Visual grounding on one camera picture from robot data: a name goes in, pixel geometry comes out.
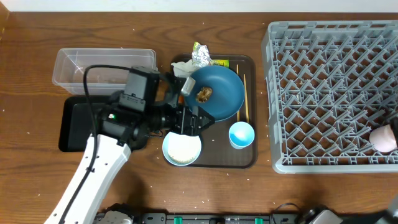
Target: blue bowl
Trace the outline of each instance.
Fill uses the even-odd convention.
[[[253,143],[254,129],[246,122],[234,123],[229,128],[229,142],[235,149],[243,149]]]
[[[185,102],[189,107],[202,107],[216,121],[232,117],[242,107],[243,83],[232,70],[217,65],[206,66],[193,72],[191,77],[196,83],[191,94],[185,97]],[[208,101],[198,103],[196,97],[202,87],[210,87],[213,93]]]

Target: yellow wrapper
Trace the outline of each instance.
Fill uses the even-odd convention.
[[[211,65],[219,65],[219,66],[224,66],[226,68],[229,68],[229,60],[211,60]]]

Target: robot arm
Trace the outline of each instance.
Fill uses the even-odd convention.
[[[86,77],[91,68],[128,70],[127,84],[122,93],[116,92],[110,97],[111,102],[93,115],[99,133],[96,158],[92,161],[95,138],[91,136],[75,175],[46,224],[91,224],[114,177],[133,150],[145,147],[151,132],[169,129],[196,136],[215,122],[201,108],[190,111],[187,106],[178,105],[184,81],[170,74],[168,78],[161,76],[168,83],[170,94],[166,94],[164,101],[155,101],[160,73],[144,67],[89,66],[83,76],[87,97]]]
[[[131,150],[125,144],[118,146],[118,140],[99,134],[98,152],[93,171],[87,177],[83,187],[80,189],[73,206],[64,218],[65,223],[91,224],[103,201],[114,177],[127,162]],[[45,224],[59,223],[65,208],[75,192],[78,184],[83,178],[91,157],[93,156],[94,137],[90,136],[80,165],[69,183],[55,210],[51,213]]]

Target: pink object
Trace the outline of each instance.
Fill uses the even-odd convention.
[[[390,124],[372,131],[369,140],[374,144],[374,148],[381,152],[391,152],[397,148],[397,140]]]

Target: white wall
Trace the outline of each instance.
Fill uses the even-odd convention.
[[[398,0],[0,0],[10,11],[398,12]]]

